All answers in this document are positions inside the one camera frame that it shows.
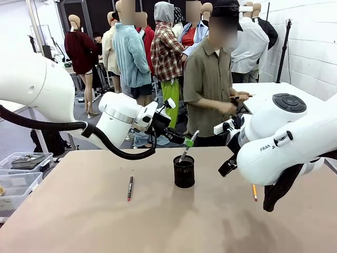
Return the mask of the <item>black backpack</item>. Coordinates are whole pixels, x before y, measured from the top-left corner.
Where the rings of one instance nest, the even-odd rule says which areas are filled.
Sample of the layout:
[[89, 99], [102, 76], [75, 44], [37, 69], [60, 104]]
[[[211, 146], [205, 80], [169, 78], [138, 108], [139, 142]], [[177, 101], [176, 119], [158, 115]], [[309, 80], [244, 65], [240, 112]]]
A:
[[[65, 141], [58, 131], [42, 130], [42, 134], [48, 151], [51, 152], [54, 156], [59, 156], [65, 152], [66, 148], [71, 148], [70, 143]], [[40, 145], [36, 131], [31, 130], [30, 135], [33, 143], [36, 145], [34, 152], [42, 153], [43, 150]]]

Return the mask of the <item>mannequin in blue shirt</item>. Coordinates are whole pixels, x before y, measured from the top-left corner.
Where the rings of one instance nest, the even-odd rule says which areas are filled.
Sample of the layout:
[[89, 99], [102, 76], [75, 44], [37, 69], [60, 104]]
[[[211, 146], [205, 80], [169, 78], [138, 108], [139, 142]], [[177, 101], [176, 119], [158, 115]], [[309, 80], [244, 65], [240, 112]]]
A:
[[200, 1], [187, 1], [185, 10], [187, 24], [178, 39], [185, 47], [182, 53], [183, 62], [186, 61], [202, 39], [208, 35], [213, 5], [211, 3], [202, 4]]

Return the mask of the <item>mannequin in light blue fleece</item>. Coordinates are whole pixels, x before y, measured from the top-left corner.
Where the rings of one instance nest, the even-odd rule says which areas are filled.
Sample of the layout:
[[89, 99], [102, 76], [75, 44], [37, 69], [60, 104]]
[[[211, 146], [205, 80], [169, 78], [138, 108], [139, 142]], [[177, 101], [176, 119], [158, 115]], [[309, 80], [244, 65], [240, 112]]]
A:
[[126, 94], [131, 95], [139, 105], [152, 102], [152, 81], [147, 63], [144, 43], [136, 31], [127, 0], [115, 4], [119, 21], [115, 24], [113, 48]]

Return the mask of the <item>mannequin in black jacket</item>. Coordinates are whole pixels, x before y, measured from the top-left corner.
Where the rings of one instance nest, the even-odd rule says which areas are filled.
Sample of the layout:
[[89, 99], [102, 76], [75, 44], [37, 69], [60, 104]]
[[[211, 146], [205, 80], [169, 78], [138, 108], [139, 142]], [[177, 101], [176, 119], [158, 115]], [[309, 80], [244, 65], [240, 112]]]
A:
[[265, 32], [265, 34], [269, 38], [269, 45], [268, 45], [268, 50], [270, 50], [275, 43], [277, 42], [278, 39], [278, 33], [275, 30], [275, 28], [270, 24], [269, 21], [263, 20], [259, 17], [261, 11], [261, 4], [260, 3], [254, 3], [253, 4], [253, 14], [252, 14], [252, 20], [255, 23], [258, 23], [262, 30]]

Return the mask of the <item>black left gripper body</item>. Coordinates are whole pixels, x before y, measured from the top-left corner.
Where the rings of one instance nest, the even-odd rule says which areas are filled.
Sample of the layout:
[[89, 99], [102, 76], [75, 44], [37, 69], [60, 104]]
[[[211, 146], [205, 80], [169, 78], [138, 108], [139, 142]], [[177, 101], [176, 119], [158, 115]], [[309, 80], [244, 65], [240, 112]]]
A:
[[169, 128], [171, 118], [165, 113], [155, 112], [153, 116], [153, 130], [156, 135], [168, 135], [172, 134]]

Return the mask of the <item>clear plastic bin with tools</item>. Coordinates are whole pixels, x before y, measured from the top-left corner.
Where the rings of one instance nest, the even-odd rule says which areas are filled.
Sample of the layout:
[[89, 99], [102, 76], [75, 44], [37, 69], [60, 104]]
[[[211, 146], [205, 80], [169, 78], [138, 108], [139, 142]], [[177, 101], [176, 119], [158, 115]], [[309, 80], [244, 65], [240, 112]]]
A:
[[0, 176], [44, 172], [54, 166], [52, 153], [15, 152], [0, 161]]

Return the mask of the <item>mannequin in beige shirt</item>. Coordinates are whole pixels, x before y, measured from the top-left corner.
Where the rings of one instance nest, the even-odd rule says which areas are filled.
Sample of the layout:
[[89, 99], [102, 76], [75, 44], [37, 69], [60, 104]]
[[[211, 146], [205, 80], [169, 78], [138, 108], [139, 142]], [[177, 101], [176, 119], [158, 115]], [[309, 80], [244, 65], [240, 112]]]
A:
[[102, 38], [103, 65], [108, 74], [112, 77], [115, 93], [121, 93], [120, 71], [117, 65], [116, 52], [113, 48], [112, 42], [116, 32], [115, 24], [120, 21], [118, 12], [109, 12], [107, 14], [107, 21], [110, 25], [110, 29], [103, 34]]

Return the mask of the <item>mannequin in plaid shirt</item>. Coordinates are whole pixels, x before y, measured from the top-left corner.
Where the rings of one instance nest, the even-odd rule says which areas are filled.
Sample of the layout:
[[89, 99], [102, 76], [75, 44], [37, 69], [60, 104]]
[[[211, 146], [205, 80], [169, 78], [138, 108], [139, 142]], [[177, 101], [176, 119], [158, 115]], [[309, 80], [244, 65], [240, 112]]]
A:
[[172, 25], [174, 22], [174, 5], [168, 2], [157, 2], [154, 5], [155, 34], [151, 44], [151, 61], [154, 76], [161, 84], [163, 99], [172, 99], [176, 105], [166, 109], [171, 117], [170, 128], [175, 128], [179, 114], [180, 77], [183, 75], [181, 55], [184, 46], [176, 39]]

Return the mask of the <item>black mesh pen holder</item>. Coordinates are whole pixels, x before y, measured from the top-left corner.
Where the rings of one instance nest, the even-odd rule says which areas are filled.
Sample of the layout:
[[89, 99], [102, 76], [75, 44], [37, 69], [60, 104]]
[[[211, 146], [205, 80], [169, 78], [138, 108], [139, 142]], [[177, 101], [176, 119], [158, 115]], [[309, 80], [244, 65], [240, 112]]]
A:
[[181, 162], [180, 156], [173, 159], [174, 184], [179, 188], [190, 188], [195, 184], [194, 178], [194, 158], [186, 155]]

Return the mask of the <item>person's right forearm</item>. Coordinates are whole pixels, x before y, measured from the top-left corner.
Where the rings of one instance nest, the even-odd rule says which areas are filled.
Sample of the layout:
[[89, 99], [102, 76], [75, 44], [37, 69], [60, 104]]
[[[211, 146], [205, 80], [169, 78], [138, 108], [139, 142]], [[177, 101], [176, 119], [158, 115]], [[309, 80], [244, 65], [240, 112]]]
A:
[[201, 98], [198, 101], [188, 102], [188, 104], [193, 105], [193, 106], [197, 106], [199, 108], [214, 109], [214, 110], [217, 110], [219, 112], [221, 112], [219, 110], [219, 108], [220, 108], [222, 103], [225, 103], [225, 102], [209, 100], [209, 99], [205, 99], [205, 98]]

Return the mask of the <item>person in olive shirt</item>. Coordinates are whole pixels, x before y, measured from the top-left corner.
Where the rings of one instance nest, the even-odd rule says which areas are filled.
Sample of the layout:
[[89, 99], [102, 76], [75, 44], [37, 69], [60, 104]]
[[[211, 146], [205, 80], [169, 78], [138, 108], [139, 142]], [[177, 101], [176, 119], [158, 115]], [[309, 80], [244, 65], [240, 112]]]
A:
[[230, 47], [239, 31], [223, 27], [214, 18], [209, 20], [209, 33], [188, 56], [184, 65], [183, 99], [189, 116], [191, 134], [199, 130], [196, 147], [220, 147], [225, 137], [215, 135], [213, 128], [234, 116], [214, 109], [188, 104], [201, 98], [237, 105], [237, 96], [230, 96], [232, 87]]

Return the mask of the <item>blue jeans on floor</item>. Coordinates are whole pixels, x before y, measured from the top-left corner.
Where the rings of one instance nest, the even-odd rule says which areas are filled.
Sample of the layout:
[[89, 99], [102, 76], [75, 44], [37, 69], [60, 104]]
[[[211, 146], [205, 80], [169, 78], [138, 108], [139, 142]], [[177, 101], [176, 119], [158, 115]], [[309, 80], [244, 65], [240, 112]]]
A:
[[[163, 147], [169, 144], [169, 139], [163, 135], [160, 135], [156, 139], [157, 145]], [[133, 148], [140, 149], [140, 148], [150, 148], [152, 146], [152, 139], [151, 136], [143, 133], [143, 132], [135, 132], [134, 133], [134, 141], [133, 141]]]

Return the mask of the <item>black tripod stand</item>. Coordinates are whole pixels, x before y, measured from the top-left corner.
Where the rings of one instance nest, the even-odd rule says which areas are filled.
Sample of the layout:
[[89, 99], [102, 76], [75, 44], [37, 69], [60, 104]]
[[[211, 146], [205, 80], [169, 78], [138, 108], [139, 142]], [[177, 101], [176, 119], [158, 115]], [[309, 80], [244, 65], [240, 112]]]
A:
[[289, 40], [289, 33], [290, 33], [291, 26], [292, 26], [292, 20], [288, 19], [286, 21], [286, 33], [285, 33], [284, 43], [283, 43], [283, 46], [282, 46], [280, 64], [279, 64], [277, 77], [276, 77], [276, 83], [281, 83], [282, 69], [283, 69], [286, 50], [288, 48], [288, 40]]

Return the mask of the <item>mannequin in white shirt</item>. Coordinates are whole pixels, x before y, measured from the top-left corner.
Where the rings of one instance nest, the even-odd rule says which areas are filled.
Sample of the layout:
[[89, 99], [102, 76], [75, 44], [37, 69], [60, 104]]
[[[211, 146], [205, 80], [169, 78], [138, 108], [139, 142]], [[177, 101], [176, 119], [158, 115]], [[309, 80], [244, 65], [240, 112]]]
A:
[[242, 30], [231, 53], [233, 83], [256, 83], [265, 67], [269, 38], [262, 27], [252, 20], [252, 10], [242, 11]]

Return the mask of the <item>person's right hand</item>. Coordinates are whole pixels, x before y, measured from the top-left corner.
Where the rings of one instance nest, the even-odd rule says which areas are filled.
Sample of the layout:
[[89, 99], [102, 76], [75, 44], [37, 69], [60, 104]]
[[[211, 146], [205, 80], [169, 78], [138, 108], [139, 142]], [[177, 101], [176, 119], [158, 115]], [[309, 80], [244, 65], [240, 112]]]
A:
[[233, 115], [236, 113], [236, 105], [233, 103], [222, 103], [219, 110], [224, 114], [230, 114]]

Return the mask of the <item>mannequin in red jacket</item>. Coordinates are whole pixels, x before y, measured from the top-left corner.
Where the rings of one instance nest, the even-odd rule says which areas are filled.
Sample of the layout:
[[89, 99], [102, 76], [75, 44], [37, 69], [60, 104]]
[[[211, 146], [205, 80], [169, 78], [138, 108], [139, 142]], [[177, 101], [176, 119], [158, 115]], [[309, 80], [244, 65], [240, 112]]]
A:
[[140, 38], [143, 41], [147, 63], [151, 71], [151, 76], [153, 76], [154, 68], [153, 68], [152, 60], [151, 60], [151, 45], [152, 45], [155, 32], [152, 30], [152, 28], [147, 23], [147, 13], [140, 12], [140, 14], [141, 14], [140, 24], [142, 24], [143, 26], [136, 27], [135, 29], [137, 30]]

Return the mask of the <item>mannequin in dark red sweater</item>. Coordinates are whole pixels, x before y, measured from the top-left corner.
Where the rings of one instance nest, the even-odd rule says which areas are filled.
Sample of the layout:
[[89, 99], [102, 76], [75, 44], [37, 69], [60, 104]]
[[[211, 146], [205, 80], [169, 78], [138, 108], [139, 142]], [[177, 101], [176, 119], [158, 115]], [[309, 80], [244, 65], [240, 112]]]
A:
[[94, 41], [81, 31], [81, 20], [77, 15], [68, 17], [71, 30], [65, 35], [66, 54], [72, 61], [73, 71], [78, 74], [84, 85], [85, 111], [89, 118], [96, 116], [93, 111], [93, 68], [98, 64], [98, 48]]

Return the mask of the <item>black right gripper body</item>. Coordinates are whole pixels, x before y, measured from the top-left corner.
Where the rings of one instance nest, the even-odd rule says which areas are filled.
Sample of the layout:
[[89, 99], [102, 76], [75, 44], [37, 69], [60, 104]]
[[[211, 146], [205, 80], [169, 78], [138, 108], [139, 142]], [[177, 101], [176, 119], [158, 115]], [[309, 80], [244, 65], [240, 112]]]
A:
[[227, 164], [237, 164], [237, 154], [239, 150], [241, 149], [238, 142], [229, 142], [226, 145], [233, 153], [233, 155], [226, 161]]

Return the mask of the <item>grey silver pen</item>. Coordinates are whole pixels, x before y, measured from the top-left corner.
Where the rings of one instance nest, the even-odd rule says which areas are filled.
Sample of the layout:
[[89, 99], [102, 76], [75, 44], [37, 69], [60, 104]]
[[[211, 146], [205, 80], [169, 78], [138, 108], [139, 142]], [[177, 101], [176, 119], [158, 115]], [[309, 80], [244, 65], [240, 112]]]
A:
[[200, 132], [199, 130], [196, 130], [195, 133], [193, 134], [193, 136], [190, 139], [188, 139], [188, 138], [185, 139], [184, 145], [186, 146], [186, 148], [179, 158], [179, 163], [184, 160], [184, 158], [187, 155], [189, 149], [194, 145], [194, 141], [197, 138], [199, 132]]

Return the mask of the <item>dark marker with red cap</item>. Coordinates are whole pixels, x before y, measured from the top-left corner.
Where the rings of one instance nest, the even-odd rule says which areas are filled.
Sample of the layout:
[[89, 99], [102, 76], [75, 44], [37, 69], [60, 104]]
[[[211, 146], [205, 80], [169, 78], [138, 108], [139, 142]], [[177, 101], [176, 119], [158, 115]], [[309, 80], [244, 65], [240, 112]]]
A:
[[134, 177], [131, 176], [128, 184], [128, 193], [127, 193], [127, 201], [131, 200], [132, 196], [132, 190], [133, 190], [133, 182], [134, 182]]

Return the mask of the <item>background person in black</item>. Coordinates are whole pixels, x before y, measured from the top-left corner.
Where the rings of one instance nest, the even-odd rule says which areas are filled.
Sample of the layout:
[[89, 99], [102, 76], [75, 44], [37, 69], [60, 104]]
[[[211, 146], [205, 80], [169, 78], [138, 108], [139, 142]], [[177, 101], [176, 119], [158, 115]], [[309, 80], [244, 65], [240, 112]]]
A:
[[103, 59], [102, 37], [103, 37], [103, 35], [101, 33], [94, 33], [93, 34], [93, 39], [94, 39], [95, 45], [97, 47], [97, 58], [95, 58], [93, 56], [93, 63], [95, 65], [98, 65], [99, 60]]

